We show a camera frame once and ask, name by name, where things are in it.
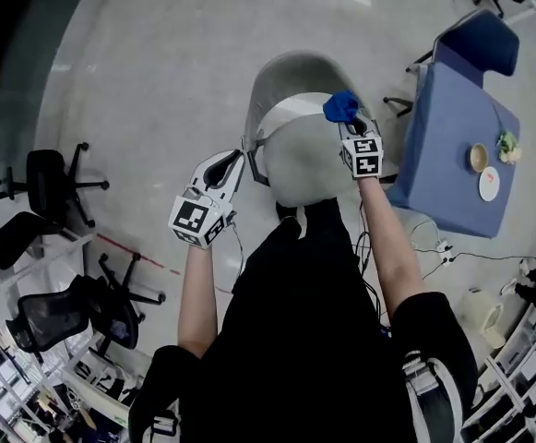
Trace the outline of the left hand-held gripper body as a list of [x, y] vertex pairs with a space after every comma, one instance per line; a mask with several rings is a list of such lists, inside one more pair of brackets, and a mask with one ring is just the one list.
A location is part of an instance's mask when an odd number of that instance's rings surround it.
[[194, 186], [177, 196], [168, 222], [177, 239], [201, 249], [209, 249], [229, 226], [235, 212], [232, 204], [216, 199]]

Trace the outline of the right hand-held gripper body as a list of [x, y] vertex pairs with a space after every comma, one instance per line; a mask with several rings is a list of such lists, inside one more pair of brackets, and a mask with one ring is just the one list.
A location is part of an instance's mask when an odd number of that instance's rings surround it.
[[342, 140], [341, 155], [354, 179], [379, 177], [382, 173], [384, 151], [381, 137]]

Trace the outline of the blue wiping cloth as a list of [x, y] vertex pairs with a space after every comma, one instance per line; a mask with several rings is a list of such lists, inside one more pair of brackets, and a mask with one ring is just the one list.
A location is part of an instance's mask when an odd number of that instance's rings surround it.
[[351, 124], [360, 109], [358, 98], [350, 90], [336, 92], [322, 106], [331, 123]]

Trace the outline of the grey upholstered armchair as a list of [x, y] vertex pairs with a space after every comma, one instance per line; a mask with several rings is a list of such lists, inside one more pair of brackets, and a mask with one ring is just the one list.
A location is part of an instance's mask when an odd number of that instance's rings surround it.
[[[303, 207], [336, 198], [355, 188], [356, 179], [341, 155], [338, 123], [324, 116], [323, 104], [350, 90], [358, 112], [374, 119], [357, 89], [331, 58], [292, 51], [267, 62], [251, 92], [245, 120], [244, 151], [255, 181], [284, 207]], [[377, 177], [393, 184], [394, 175]]]

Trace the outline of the person's right forearm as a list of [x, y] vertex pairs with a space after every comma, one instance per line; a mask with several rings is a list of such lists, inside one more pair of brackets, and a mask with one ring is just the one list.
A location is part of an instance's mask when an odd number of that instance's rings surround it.
[[357, 180], [377, 276], [388, 319], [409, 297], [424, 293], [423, 276], [411, 242], [375, 177]]

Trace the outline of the person's left forearm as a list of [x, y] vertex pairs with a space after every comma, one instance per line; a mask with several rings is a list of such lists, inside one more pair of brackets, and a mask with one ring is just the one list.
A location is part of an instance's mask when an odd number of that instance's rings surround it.
[[212, 248], [190, 246], [177, 327], [178, 345], [201, 358], [218, 336]]

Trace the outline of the blue upholstered chair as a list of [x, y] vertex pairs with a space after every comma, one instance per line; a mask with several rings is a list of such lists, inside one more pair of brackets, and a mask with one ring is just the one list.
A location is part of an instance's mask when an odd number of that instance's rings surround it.
[[411, 111], [431, 114], [444, 106], [471, 121], [491, 123], [499, 109], [483, 89], [484, 76], [513, 76], [519, 46], [518, 35], [501, 18], [475, 10], [444, 30], [433, 49], [407, 68], [418, 70], [415, 99], [386, 96], [383, 103], [401, 105], [398, 117]]

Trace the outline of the black mesh office chair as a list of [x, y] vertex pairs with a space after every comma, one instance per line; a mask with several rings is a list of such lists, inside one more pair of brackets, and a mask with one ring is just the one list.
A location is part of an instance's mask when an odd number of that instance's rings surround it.
[[66, 224], [68, 203], [72, 202], [83, 223], [94, 228], [96, 223], [84, 210], [78, 190], [98, 187], [107, 190], [107, 180], [99, 182], [79, 182], [77, 170], [82, 152], [89, 149], [87, 142], [77, 144], [70, 166], [66, 168], [63, 155], [57, 150], [33, 150], [26, 161], [26, 181], [13, 180], [13, 171], [7, 171], [7, 189], [10, 196], [26, 192], [30, 209], [49, 222]]
[[77, 275], [61, 292], [29, 294], [18, 299], [18, 315], [6, 326], [20, 350], [46, 352], [87, 327], [103, 335], [104, 341], [95, 352], [101, 358], [113, 342], [128, 350], [136, 348], [138, 326], [146, 315], [137, 313], [133, 303], [162, 305], [166, 295], [159, 293], [153, 299], [130, 291], [130, 279], [141, 260], [139, 253], [132, 256], [121, 281], [108, 268], [107, 259], [105, 254], [100, 256], [103, 275], [97, 279]]

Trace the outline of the table with blue tablecloth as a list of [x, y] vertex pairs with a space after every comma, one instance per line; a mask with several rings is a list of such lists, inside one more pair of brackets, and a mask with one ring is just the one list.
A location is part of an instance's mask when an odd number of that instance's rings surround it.
[[[434, 63], [418, 80], [391, 204], [430, 217], [451, 233], [493, 238], [505, 215], [515, 168], [498, 157], [504, 132], [520, 133], [519, 120], [488, 92], [452, 68]], [[480, 174], [470, 167], [471, 147], [488, 150], [499, 174], [495, 199], [479, 191]]]

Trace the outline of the beige bowl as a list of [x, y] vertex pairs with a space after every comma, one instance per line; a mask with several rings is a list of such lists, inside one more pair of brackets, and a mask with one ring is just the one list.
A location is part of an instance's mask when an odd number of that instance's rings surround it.
[[488, 166], [488, 151], [482, 143], [475, 143], [470, 146], [468, 162], [475, 173], [481, 173]]

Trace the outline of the white power strip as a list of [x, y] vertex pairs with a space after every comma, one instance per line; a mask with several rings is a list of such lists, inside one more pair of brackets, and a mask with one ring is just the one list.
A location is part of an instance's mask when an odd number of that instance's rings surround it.
[[435, 251], [440, 257], [441, 264], [447, 267], [453, 262], [452, 245], [447, 240], [441, 240], [435, 247]]

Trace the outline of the white plate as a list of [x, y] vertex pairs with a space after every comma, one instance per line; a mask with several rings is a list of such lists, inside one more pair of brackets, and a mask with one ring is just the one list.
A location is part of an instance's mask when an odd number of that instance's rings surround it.
[[496, 199], [500, 189], [500, 176], [493, 166], [487, 166], [482, 170], [478, 189], [483, 201], [491, 202]]

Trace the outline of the small green plant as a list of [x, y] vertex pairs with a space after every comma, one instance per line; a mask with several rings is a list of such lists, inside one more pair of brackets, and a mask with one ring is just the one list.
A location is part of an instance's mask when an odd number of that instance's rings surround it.
[[500, 162], [515, 165], [521, 158], [522, 149], [511, 131], [504, 131], [497, 140], [498, 158]]

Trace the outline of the white metal rack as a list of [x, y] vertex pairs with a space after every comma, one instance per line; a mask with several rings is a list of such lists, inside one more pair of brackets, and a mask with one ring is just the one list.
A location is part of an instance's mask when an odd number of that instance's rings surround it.
[[[75, 241], [68, 243], [67, 245], [61, 245], [57, 247], [56, 245], [46, 245], [45, 248], [50, 247], [51, 251], [46, 251], [44, 256], [39, 259], [34, 259], [33, 262], [20, 269], [18, 272], [10, 274], [4, 279], [0, 280], [0, 297], [6, 298], [8, 293], [18, 286], [18, 282], [31, 276], [34, 278], [36, 274], [40, 273], [40, 277], [43, 278], [46, 285], [50, 287], [50, 266], [55, 264], [59, 259], [72, 258], [76, 251], [79, 249], [82, 250], [83, 245], [89, 243], [92, 239], [92, 235], [88, 234], [85, 236], [77, 236]], [[111, 396], [104, 393], [104, 387], [102, 387], [102, 377], [105, 372], [112, 372], [113, 368], [117, 364], [112, 361], [109, 356], [106, 356], [106, 350], [109, 347], [108, 344], [103, 346], [107, 341], [110, 341], [104, 334], [100, 333], [98, 330], [94, 329], [89, 324], [89, 329], [91, 329], [91, 337], [88, 341], [81, 341], [75, 348], [69, 348], [67, 350], [71, 353], [71, 357], [64, 357], [60, 354], [60, 359], [56, 361], [56, 367], [53, 368], [51, 374], [46, 374], [42, 365], [39, 363], [39, 359], [33, 353], [26, 353], [26, 356], [30, 359], [28, 370], [34, 369], [40, 375], [40, 379], [31, 380], [30, 387], [34, 385], [34, 389], [42, 389], [46, 392], [47, 397], [52, 397], [58, 402], [56, 404], [57, 408], [61, 409], [65, 415], [70, 415], [70, 410], [67, 409], [68, 406], [65, 406], [65, 403], [62, 401], [62, 398], [56, 394], [54, 386], [51, 384], [54, 382], [53, 379], [56, 377], [59, 378], [64, 384], [67, 385], [69, 392], [72, 392], [69, 401], [72, 403], [72, 406], [75, 410], [81, 410], [82, 407], [93, 408], [98, 413], [104, 415], [109, 420], [113, 421], [115, 425], [120, 425], [122, 428], [128, 428], [128, 416], [129, 416], [129, 405], [125, 405], [119, 400], [113, 399]], [[110, 341], [110, 344], [118, 344], [115, 341]], [[91, 361], [95, 361], [92, 367], [90, 374], [85, 375], [85, 378], [81, 373], [77, 373], [77, 364], [82, 362], [86, 364], [86, 356], [90, 356]], [[0, 372], [0, 384], [1, 387], [14, 399], [17, 403], [14, 406], [13, 415], [15, 416], [18, 411], [24, 410], [29, 416], [30, 420], [39, 425], [44, 431], [47, 431], [50, 427], [44, 425], [42, 421], [38, 418], [37, 414], [31, 410], [27, 405], [30, 397], [27, 400], [22, 399], [20, 394], [10, 385], [10, 383], [5, 379], [3, 373]], [[6, 434], [6, 439], [4, 441], [10, 441], [14, 443], [24, 443], [24, 438], [20, 433], [16, 432], [13, 426], [11, 426], [8, 421], [2, 418], [0, 414], [0, 430]]]

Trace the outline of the person's black-clothed body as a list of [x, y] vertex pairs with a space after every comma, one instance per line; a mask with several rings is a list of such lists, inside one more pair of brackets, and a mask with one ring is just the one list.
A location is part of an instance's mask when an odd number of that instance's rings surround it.
[[221, 331], [153, 355], [130, 443], [455, 443], [477, 365], [447, 298], [418, 293], [382, 330], [339, 204], [283, 221], [247, 260]]

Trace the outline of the cream plastic stool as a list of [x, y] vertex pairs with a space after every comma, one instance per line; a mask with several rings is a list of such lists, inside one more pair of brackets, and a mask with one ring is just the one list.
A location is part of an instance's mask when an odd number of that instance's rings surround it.
[[503, 312], [503, 303], [479, 288], [470, 288], [460, 301], [460, 315], [466, 328], [483, 337], [494, 350], [506, 344], [497, 327]]

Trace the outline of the white shelf unit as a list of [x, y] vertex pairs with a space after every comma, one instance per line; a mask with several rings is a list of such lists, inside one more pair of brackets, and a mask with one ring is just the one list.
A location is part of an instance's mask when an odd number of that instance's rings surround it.
[[480, 365], [461, 443], [536, 443], [536, 307], [529, 304], [504, 337]]

